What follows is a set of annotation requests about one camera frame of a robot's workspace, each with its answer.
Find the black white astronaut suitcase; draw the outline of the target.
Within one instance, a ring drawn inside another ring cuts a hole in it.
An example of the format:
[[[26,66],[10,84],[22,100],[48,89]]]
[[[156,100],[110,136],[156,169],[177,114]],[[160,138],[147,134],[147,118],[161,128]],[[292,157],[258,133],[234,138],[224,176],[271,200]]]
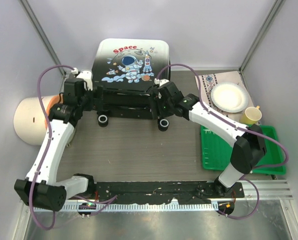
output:
[[[159,83],[169,80],[169,45],[163,40],[107,38],[100,42],[92,66],[94,108],[98,124],[109,118],[156,120],[158,129],[169,127],[163,107],[158,105]]]

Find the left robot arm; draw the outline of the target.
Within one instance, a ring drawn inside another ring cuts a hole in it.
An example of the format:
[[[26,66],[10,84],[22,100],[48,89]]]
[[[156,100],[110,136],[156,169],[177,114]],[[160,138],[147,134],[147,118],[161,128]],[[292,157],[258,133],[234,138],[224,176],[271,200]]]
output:
[[[14,190],[24,204],[57,212],[75,195],[86,200],[95,195],[91,175],[76,173],[69,179],[56,180],[64,149],[83,112],[92,108],[92,79],[81,73],[70,74],[64,82],[62,102],[55,103],[49,110],[47,131],[33,166],[25,179],[15,181]]]

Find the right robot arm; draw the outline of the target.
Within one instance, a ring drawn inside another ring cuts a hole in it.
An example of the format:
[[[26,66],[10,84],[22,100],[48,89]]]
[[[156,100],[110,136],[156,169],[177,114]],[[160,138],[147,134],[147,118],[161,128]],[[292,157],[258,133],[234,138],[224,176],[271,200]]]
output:
[[[233,185],[242,176],[249,174],[267,153],[259,126],[247,126],[233,121],[193,94],[183,96],[169,80],[154,81],[153,100],[160,118],[176,115],[200,124],[233,148],[228,166],[214,181],[214,190],[219,197],[227,197],[232,192]]]

